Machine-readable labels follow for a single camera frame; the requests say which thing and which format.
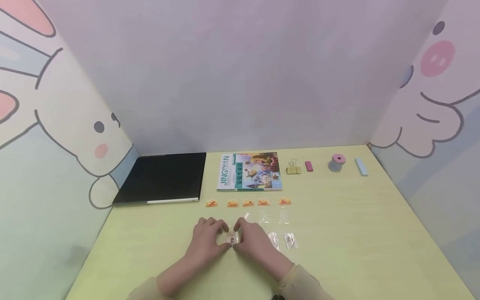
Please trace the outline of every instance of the binder clip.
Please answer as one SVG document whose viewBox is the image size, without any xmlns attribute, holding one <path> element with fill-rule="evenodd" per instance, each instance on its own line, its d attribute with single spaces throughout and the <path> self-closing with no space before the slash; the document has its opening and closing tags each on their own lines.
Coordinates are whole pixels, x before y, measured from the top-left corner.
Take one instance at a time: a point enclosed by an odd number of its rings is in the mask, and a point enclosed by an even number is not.
<svg viewBox="0 0 480 300">
<path fill-rule="evenodd" d="M 297 159 L 292 158 L 288 163 L 289 167 L 287 168 L 287 174 L 301 174 L 301 167 L 297 167 Z"/>
</svg>

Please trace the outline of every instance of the pink ear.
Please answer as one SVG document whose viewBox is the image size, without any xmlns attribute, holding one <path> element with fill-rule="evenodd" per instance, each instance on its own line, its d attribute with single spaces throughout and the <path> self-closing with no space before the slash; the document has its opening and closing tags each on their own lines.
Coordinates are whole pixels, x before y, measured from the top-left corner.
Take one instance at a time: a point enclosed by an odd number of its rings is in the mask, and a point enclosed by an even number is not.
<svg viewBox="0 0 480 300">
<path fill-rule="evenodd" d="M 0 0 L 0 11 L 43 36 L 55 36 L 52 22 L 34 0 Z"/>
<path fill-rule="evenodd" d="M 18 100 L 12 95 L 0 91 L 0 123 L 6 121 L 18 109 Z"/>
</svg>

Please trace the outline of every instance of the pink eraser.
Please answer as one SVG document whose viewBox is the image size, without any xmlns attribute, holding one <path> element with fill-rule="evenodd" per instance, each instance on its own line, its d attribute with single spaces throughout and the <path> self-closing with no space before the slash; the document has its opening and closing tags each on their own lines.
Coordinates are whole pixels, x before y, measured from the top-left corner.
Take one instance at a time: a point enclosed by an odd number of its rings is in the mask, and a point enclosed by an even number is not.
<svg viewBox="0 0 480 300">
<path fill-rule="evenodd" d="M 308 172 L 312 172 L 312 171 L 313 171 L 312 163 L 311 163 L 310 161 L 306 161 L 306 162 L 305 162 L 305 166 L 307 167 L 307 171 L 308 171 Z"/>
</svg>

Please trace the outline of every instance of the blue eraser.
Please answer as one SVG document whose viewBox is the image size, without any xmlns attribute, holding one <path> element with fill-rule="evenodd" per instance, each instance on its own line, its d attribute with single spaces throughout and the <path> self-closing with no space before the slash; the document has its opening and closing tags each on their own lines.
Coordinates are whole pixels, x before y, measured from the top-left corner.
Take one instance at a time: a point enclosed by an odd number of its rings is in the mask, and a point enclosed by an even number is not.
<svg viewBox="0 0 480 300">
<path fill-rule="evenodd" d="M 356 158 L 355 162 L 357 163 L 357 166 L 359 167 L 360 174 L 362 176 L 368 176 L 367 168 L 365 168 L 365 165 L 363 164 L 361 158 Z"/>
</svg>

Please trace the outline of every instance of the small plastic bag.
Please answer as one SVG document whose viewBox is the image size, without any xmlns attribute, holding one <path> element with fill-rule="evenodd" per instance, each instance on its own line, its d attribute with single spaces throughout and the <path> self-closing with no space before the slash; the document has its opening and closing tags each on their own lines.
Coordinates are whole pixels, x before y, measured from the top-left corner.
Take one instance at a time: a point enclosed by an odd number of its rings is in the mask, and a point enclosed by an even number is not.
<svg viewBox="0 0 480 300">
<path fill-rule="evenodd" d="M 288 217 L 288 209 L 284 206 L 280 207 L 280 219 L 278 220 L 280 224 L 290 225 L 290 219 Z"/>
<path fill-rule="evenodd" d="M 245 221 L 247 222 L 250 222 L 250 223 L 253 223 L 255 222 L 254 218 L 253 218 L 253 210 L 249 210 L 249 209 L 244 209 L 243 210 L 243 215 L 242 217 L 245 219 Z"/>
<path fill-rule="evenodd" d="M 236 231 L 227 232 L 227 243 L 236 244 L 239 242 L 239 237 Z"/>
<path fill-rule="evenodd" d="M 270 241 L 272 242 L 272 245 L 275 249 L 280 251 L 280 243 L 278 242 L 278 235 L 276 232 L 269 232 L 267 233 Z"/>
<path fill-rule="evenodd" d="M 259 219 L 258 223 L 272 223 L 272 212 L 269 207 L 260 207 L 258 209 Z"/>
<path fill-rule="evenodd" d="M 295 239 L 295 236 L 293 236 L 293 233 L 286 233 L 284 234 L 285 238 L 285 244 L 287 244 L 287 249 L 298 249 L 298 244 L 297 240 Z"/>
</svg>

